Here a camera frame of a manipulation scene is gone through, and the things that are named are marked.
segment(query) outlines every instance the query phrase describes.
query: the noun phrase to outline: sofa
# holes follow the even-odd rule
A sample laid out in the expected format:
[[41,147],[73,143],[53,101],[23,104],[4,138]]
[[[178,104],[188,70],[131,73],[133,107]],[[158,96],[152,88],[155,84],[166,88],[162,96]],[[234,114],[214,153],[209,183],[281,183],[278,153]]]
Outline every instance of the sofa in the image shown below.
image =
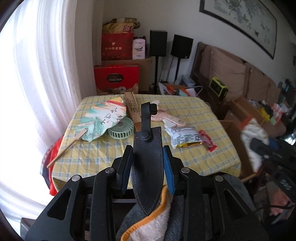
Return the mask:
[[[218,77],[229,89],[224,100],[217,99],[213,91],[208,88],[210,79],[213,77]],[[220,111],[219,117],[217,116],[220,120],[222,116],[224,118],[230,116],[229,109],[225,108],[225,105],[234,98],[243,96],[254,101],[265,100],[271,106],[278,102],[281,92],[281,89],[277,88],[271,78],[252,64],[223,49],[202,42],[197,45],[191,78],[204,87],[204,101],[211,100],[209,102],[211,108]],[[282,136],[286,132],[286,127],[282,122],[277,126],[265,122],[262,124],[262,128],[270,138]]]

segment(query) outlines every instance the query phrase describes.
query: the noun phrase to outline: framed painting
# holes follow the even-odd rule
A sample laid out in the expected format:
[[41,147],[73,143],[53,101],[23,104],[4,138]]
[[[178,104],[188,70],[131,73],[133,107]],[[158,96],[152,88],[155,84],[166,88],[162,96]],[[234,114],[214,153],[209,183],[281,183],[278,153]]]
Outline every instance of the framed painting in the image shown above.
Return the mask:
[[229,24],[274,58],[277,21],[260,0],[201,0],[200,12]]

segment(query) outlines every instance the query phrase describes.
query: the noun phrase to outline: white box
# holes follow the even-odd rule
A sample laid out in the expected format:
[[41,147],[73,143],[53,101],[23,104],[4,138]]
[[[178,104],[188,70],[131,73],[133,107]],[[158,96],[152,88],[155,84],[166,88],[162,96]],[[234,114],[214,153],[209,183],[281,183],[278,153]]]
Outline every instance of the white box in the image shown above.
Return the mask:
[[145,59],[145,39],[133,40],[133,57],[132,59]]

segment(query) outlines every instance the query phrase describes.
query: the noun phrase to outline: red box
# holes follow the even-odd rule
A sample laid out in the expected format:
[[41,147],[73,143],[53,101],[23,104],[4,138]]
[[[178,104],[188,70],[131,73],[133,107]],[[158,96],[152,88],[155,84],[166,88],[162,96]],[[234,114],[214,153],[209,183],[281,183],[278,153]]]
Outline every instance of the red box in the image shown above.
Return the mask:
[[133,33],[102,34],[102,60],[132,59]]
[[96,87],[108,93],[124,93],[139,82],[139,66],[110,65],[95,66],[94,78]]

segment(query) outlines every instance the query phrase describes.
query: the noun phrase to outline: table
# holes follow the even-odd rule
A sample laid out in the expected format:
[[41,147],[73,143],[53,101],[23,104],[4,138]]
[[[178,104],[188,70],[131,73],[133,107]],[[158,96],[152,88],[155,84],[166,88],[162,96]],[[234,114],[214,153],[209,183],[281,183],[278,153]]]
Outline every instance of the table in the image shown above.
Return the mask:
[[[75,127],[79,119],[88,109],[109,99],[123,95],[93,96],[82,100],[74,114],[63,137],[59,152],[67,147],[75,136]],[[164,123],[151,122],[151,127],[161,126],[163,145],[169,145],[173,156],[180,158],[184,166],[190,167],[202,176],[216,172],[225,172],[239,176],[241,162],[239,156],[219,120],[210,107],[196,97],[165,96],[165,95],[135,95],[138,105],[159,100],[160,108],[184,120],[196,131],[204,130],[218,146],[213,152],[208,152],[202,145],[172,149],[170,136],[166,133]],[[112,165],[113,160],[123,155],[126,145],[133,145],[133,136],[124,140],[116,140],[105,133],[92,141],[76,141],[64,155],[56,161],[52,170],[52,181],[59,191],[73,176],[88,177],[96,175],[101,170]],[[132,188],[131,179],[128,188]]]

